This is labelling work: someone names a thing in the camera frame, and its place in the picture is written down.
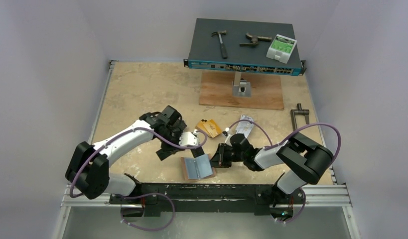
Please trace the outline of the single black card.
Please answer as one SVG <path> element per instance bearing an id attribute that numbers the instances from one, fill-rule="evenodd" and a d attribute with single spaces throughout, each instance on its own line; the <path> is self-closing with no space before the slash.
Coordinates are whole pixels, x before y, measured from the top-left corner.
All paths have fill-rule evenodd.
<path id="1" fill-rule="evenodd" d="M 166 158 L 170 157 L 171 155 L 174 155 L 177 152 L 176 149 L 159 149 L 156 152 L 156 155 L 158 156 L 160 161 L 165 160 Z"/>
<path id="2" fill-rule="evenodd" d="M 190 151 L 191 151 L 192 156 L 193 156 L 194 158 L 197 158 L 197 157 L 199 157 L 199 156 L 202 156 L 202 155 L 205 155 L 205 154 L 206 154 L 206 153 L 204 152 L 203 148 L 201 148 L 201 147 L 196 148 L 196 149 L 191 149 Z"/>

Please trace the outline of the pink leather card holder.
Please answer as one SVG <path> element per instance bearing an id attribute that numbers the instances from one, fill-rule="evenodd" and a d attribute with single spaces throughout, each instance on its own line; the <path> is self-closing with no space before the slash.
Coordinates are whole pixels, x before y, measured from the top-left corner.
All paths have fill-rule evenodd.
<path id="1" fill-rule="evenodd" d="M 215 168 L 210 164 L 210 154 L 196 158 L 182 157 L 180 162 L 186 181 L 195 182 L 216 176 Z"/>

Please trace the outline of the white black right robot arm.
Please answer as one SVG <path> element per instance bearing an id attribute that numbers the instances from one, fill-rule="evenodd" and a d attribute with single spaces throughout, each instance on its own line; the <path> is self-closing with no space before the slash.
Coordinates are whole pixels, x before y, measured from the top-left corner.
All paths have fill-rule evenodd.
<path id="1" fill-rule="evenodd" d="M 242 134 L 234 134 L 229 143 L 220 143 L 210 165 L 229 168 L 233 162 L 242 162 L 252 171 L 285 164 L 289 171 L 282 175 L 272 189 L 273 198 L 280 203 L 306 184 L 317 184 L 333 162 L 334 155 L 326 147 L 297 132 L 282 146 L 271 149 L 253 147 Z"/>

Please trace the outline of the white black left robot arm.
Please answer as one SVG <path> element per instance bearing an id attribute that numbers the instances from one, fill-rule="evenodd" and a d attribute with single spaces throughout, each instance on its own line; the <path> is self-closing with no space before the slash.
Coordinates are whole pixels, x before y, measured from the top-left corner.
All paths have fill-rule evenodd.
<path id="1" fill-rule="evenodd" d="M 140 200 L 140 182 L 129 174 L 112 174 L 110 167 L 134 148 L 157 138 L 160 149 L 156 152 L 160 160 L 183 151 L 179 144 L 187 125 L 179 111 L 166 106 L 161 112 L 148 112 L 126 129 L 102 141 L 79 143 L 65 172 L 71 190 L 78 189 L 80 195 L 95 199 L 103 193 L 121 195 L 134 204 Z"/>

